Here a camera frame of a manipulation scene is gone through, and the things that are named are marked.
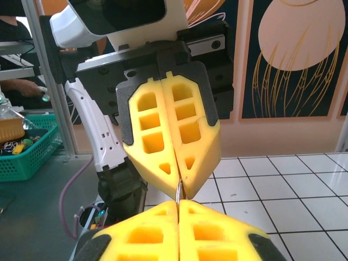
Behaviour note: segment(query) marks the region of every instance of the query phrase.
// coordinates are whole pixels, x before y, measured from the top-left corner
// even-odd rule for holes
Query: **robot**
[[[136,195],[146,189],[145,182],[177,203],[145,214],[149,222],[155,216],[181,217],[181,209],[205,213],[185,199],[197,194],[221,159],[219,115],[233,110],[234,96],[229,25],[216,21],[189,28],[178,0],[70,0],[61,13],[42,16],[40,23],[51,72],[65,86],[91,142],[108,222],[138,220]],[[95,41],[106,36],[116,52],[98,55]],[[121,137],[114,132],[118,124]],[[178,217],[173,220],[177,226]],[[229,227],[246,227],[236,224]],[[284,260],[263,232],[249,231],[243,239],[253,248],[243,250],[248,260]],[[145,233],[141,242],[148,239]],[[170,247],[178,244],[172,239]],[[108,235],[89,240],[77,260],[114,260],[110,241]],[[117,260],[164,259],[126,255]]]

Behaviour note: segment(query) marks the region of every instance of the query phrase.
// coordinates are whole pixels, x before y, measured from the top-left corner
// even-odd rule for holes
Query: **person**
[[[0,41],[26,41],[32,39],[29,30],[17,20],[17,16],[25,17],[21,1],[0,0]],[[2,57],[0,57],[0,66],[1,70],[21,68]],[[42,100],[42,92],[38,84],[42,85],[41,81],[35,77],[1,80],[0,76],[1,90],[13,106],[23,106],[25,109],[51,108],[51,103]]]

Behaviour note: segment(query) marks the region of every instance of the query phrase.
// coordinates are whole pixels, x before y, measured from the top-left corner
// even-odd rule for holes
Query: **beige wall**
[[[231,119],[223,120],[221,124],[223,157],[333,152],[344,121],[337,115],[347,92],[348,53],[345,56],[329,117],[241,119],[252,5],[253,0],[239,1],[234,60],[234,111]],[[79,152],[91,152],[83,127],[74,128]]]

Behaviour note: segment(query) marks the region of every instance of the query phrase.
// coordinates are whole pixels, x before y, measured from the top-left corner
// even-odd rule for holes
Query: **basket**
[[[27,116],[48,132],[29,149],[16,156],[0,156],[0,182],[30,179],[61,144],[55,115]]]
[[[0,120],[0,143],[24,136],[22,118]]]

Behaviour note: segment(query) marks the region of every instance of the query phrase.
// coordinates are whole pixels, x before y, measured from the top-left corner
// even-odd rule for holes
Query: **gray table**
[[[25,182],[0,183],[0,189],[16,200],[0,215],[0,260],[68,260],[75,241],[60,224],[58,199],[67,181],[89,159],[79,156],[64,163],[65,156],[52,157]],[[73,215],[97,197],[98,178],[93,163],[75,181],[65,198],[65,215],[72,229]]]

